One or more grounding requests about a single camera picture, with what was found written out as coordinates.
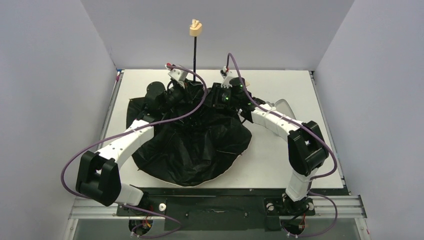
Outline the beige umbrella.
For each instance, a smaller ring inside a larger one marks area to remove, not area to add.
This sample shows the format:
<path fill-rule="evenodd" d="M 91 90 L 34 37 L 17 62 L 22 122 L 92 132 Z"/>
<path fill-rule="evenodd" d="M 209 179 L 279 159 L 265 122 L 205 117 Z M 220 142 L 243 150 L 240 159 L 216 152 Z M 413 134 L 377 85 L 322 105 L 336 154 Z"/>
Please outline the beige umbrella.
<path fill-rule="evenodd" d="M 154 137 L 132 156 L 140 171 L 182 187 L 194 187 L 227 171 L 248 149 L 252 133 L 239 110 L 216 109 L 209 88 L 189 80 L 190 102 L 166 114 L 172 121 L 154 126 Z"/>

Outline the mint green umbrella case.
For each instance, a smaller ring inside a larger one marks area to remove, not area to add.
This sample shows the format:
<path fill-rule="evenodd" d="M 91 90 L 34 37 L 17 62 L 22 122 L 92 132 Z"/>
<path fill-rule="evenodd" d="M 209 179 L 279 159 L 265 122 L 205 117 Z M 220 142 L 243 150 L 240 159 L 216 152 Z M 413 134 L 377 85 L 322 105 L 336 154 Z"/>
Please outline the mint green umbrella case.
<path fill-rule="evenodd" d="M 272 109 L 275 109 L 275 112 L 279 112 L 280 115 L 285 115 L 290 117 L 291 119 L 296 120 L 296 116 L 290 107 L 289 103 L 285 99 L 279 99 L 275 102 L 269 102 L 267 101 L 266 104 L 268 104 Z"/>

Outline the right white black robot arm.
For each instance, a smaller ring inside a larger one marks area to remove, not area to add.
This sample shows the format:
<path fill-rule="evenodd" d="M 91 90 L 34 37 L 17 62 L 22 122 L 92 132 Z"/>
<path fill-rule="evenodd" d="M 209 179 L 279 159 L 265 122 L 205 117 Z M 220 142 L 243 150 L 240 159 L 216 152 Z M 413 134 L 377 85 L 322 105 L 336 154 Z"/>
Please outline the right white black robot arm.
<path fill-rule="evenodd" d="M 305 199 L 312 178 L 329 157 L 319 125 L 278 112 L 266 101 L 245 92 L 238 77 L 230 78 L 226 84 L 214 83 L 208 97 L 212 107 L 240 111 L 247 121 L 270 130 L 287 142 L 292 175 L 284 196 L 293 202 Z"/>

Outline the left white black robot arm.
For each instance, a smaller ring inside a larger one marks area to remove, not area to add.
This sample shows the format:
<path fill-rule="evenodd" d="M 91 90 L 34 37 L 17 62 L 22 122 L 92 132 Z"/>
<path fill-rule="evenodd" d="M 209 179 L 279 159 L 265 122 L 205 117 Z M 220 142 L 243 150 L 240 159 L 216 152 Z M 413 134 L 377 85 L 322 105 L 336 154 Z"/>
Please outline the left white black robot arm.
<path fill-rule="evenodd" d="M 159 81 L 150 83 L 144 97 L 129 100 L 126 130 L 97 151 L 81 153 L 75 184 L 78 194 L 104 206 L 113 203 L 138 206 L 143 202 L 146 194 L 123 183 L 120 170 L 143 144 L 154 138 L 155 125 L 172 122 L 166 115 L 190 95 L 187 80 L 171 80 L 171 84 L 166 89 Z"/>

